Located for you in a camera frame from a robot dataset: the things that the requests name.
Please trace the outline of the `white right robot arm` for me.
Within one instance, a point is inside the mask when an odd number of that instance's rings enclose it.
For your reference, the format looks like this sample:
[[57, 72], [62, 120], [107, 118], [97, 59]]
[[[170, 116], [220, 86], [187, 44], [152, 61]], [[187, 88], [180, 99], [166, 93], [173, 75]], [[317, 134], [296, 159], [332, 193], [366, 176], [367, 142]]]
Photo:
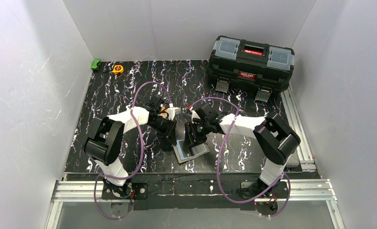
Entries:
[[193, 110], [192, 118], [184, 128], [184, 150], [206, 143], [210, 133], [230, 133], [256, 139], [266, 157], [258, 183], [267, 186], [283, 173], [288, 159], [301, 143], [298, 134], [278, 114], [248, 117], [221, 113], [209, 104]]

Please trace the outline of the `grey blue card holder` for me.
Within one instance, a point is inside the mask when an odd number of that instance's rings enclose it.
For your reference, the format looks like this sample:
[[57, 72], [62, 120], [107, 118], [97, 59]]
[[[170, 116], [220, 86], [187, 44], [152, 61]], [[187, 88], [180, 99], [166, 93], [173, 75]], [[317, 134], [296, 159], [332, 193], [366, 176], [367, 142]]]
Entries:
[[186, 163], [210, 152], [208, 144], [203, 143], [192, 148], [183, 148], [184, 140], [177, 140], [173, 146], [177, 161], [179, 164]]

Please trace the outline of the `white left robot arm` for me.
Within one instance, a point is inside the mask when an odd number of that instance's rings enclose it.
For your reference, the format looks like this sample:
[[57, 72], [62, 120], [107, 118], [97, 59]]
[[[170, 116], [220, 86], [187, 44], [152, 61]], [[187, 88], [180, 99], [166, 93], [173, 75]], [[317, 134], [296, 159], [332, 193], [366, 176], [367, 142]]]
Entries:
[[142, 125], [148, 125], [157, 131], [160, 138], [174, 146], [177, 144], [176, 115], [180, 111], [179, 107], [159, 99], [118, 114], [97, 116], [89, 127], [82, 149], [103, 170], [107, 182], [122, 187], [129, 179], [128, 172], [119, 159], [123, 135]]

